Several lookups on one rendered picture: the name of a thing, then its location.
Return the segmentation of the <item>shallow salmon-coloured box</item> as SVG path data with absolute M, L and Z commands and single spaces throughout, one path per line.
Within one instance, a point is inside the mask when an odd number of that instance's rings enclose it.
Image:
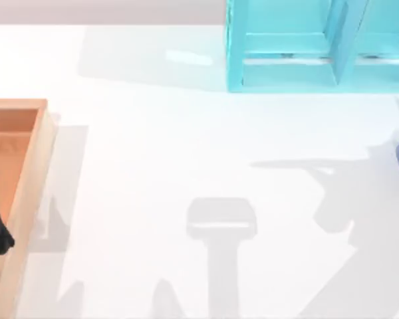
M 0 319 L 14 319 L 57 127 L 45 99 L 0 98 L 0 216 L 15 246 L 0 255 Z

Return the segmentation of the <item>light blue rack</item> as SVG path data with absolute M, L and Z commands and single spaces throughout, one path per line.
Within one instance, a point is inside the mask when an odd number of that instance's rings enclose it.
M 230 92 L 399 94 L 399 0 L 225 0 Z

